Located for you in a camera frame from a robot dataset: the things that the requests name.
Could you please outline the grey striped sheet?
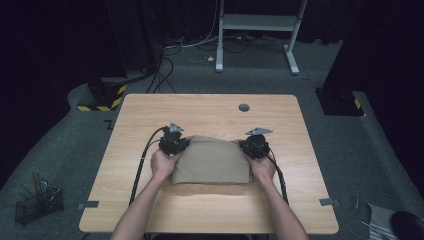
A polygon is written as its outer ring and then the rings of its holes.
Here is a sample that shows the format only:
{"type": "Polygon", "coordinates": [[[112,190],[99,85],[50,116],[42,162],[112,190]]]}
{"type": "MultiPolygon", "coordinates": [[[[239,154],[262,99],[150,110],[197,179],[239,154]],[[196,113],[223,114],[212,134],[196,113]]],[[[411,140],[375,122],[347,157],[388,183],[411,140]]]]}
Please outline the grey striped sheet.
{"type": "Polygon", "coordinates": [[[394,211],[365,203],[366,219],[361,224],[368,229],[369,240],[399,240],[391,227],[394,211]]]}

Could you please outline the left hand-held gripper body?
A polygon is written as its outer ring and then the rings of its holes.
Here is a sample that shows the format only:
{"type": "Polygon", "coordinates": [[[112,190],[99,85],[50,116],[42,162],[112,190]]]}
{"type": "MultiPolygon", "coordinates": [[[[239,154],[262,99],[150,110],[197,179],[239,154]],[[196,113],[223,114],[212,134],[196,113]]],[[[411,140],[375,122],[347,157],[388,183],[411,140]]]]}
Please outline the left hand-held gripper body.
{"type": "Polygon", "coordinates": [[[164,135],[159,141],[159,148],[168,156],[181,153],[185,149],[181,138],[183,128],[171,122],[164,127],[164,135]]]}

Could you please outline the person's left hand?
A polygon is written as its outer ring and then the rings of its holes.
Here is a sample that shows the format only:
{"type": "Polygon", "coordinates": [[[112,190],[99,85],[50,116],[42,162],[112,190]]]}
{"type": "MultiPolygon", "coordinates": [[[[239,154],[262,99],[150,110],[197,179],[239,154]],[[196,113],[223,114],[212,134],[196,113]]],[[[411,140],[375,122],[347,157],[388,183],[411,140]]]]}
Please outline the person's left hand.
{"type": "Polygon", "coordinates": [[[162,150],[156,150],[151,156],[153,178],[164,181],[172,174],[180,157],[181,153],[168,156],[162,150]]]}

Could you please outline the white metal stand frame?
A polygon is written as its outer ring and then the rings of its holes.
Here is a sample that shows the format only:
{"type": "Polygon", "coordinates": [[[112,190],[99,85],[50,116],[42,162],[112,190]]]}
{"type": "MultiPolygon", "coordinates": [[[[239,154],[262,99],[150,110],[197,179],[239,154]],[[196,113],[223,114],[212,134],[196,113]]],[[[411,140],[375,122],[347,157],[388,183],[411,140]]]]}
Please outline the white metal stand frame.
{"type": "Polygon", "coordinates": [[[216,50],[215,70],[220,73],[224,70],[223,36],[225,30],[250,30],[250,31],[274,31],[290,32],[287,45],[283,46],[290,71],[293,75],[299,75],[300,69],[296,63],[293,48],[303,20],[308,0],[301,0],[296,15],[251,15],[251,14],[227,14],[224,7],[225,0],[220,0],[218,43],[216,50]]]}

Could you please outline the khaki shorts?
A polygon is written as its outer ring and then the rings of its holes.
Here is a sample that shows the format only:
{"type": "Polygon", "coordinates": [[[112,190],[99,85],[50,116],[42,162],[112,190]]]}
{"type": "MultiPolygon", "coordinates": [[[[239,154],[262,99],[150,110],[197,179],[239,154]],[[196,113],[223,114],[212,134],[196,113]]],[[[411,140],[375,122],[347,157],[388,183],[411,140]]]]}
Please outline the khaki shorts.
{"type": "Polygon", "coordinates": [[[177,161],[173,184],[248,184],[250,164],[238,141],[195,135],[177,161]]]}

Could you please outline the person's right hand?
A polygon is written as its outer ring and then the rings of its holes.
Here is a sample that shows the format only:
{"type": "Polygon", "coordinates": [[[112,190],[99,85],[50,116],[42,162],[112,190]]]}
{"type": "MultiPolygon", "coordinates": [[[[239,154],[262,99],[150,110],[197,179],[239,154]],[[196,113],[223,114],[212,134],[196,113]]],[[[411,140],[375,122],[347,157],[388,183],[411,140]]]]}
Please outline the person's right hand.
{"type": "Polygon", "coordinates": [[[251,172],[253,176],[260,183],[271,182],[274,178],[275,167],[273,163],[267,158],[261,159],[252,159],[249,156],[246,157],[246,160],[250,164],[251,172]]]}

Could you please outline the wooden sticks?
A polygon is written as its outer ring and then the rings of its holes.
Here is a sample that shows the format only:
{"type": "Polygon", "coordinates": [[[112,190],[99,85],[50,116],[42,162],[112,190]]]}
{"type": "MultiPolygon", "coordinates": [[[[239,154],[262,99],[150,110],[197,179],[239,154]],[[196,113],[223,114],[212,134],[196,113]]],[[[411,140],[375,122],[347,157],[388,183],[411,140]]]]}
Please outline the wooden sticks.
{"type": "Polygon", "coordinates": [[[39,179],[38,172],[32,172],[32,178],[33,178],[34,189],[36,191],[37,197],[39,197],[41,199],[42,198],[42,189],[41,189],[41,186],[40,186],[40,179],[39,179]]]}

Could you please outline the black yellow striped stand base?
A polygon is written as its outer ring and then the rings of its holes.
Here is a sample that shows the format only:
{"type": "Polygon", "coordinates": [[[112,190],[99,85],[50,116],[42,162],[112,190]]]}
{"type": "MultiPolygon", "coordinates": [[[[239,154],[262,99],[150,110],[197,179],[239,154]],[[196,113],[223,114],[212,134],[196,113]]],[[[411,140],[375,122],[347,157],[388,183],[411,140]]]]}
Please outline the black yellow striped stand base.
{"type": "Polygon", "coordinates": [[[100,78],[90,80],[81,95],[77,109],[79,111],[113,111],[122,101],[125,84],[105,83],[100,78]]]}

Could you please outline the black round object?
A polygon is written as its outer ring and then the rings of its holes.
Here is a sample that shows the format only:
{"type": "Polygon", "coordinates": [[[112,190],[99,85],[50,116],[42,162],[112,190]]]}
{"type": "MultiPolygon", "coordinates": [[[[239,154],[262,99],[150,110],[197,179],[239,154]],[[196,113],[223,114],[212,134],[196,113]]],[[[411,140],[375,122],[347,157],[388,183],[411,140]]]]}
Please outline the black round object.
{"type": "Polygon", "coordinates": [[[399,240],[424,240],[424,220],[407,211],[397,211],[390,218],[394,235],[399,240]]]}

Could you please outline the black stand base yellow mark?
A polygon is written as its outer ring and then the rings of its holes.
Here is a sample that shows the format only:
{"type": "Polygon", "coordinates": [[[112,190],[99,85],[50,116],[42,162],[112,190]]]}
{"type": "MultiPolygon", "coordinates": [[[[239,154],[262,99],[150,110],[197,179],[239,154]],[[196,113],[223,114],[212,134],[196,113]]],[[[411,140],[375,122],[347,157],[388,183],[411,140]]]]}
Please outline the black stand base yellow mark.
{"type": "Polygon", "coordinates": [[[359,100],[352,94],[324,91],[316,88],[315,94],[322,111],[328,116],[363,116],[364,111],[359,100]]]}

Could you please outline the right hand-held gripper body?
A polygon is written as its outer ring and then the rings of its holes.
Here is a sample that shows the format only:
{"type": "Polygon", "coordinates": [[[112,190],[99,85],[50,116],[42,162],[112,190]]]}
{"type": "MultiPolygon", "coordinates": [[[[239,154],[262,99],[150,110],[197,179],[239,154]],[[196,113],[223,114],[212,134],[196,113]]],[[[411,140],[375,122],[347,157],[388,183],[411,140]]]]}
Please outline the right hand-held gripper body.
{"type": "Polygon", "coordinates": [[[252,159],[261,159],[270,153],[269,143],[265,138],[265,134],[272,133],[271,129],[256,127],[246,132],[247,148],[242,150],[252,159]]]}

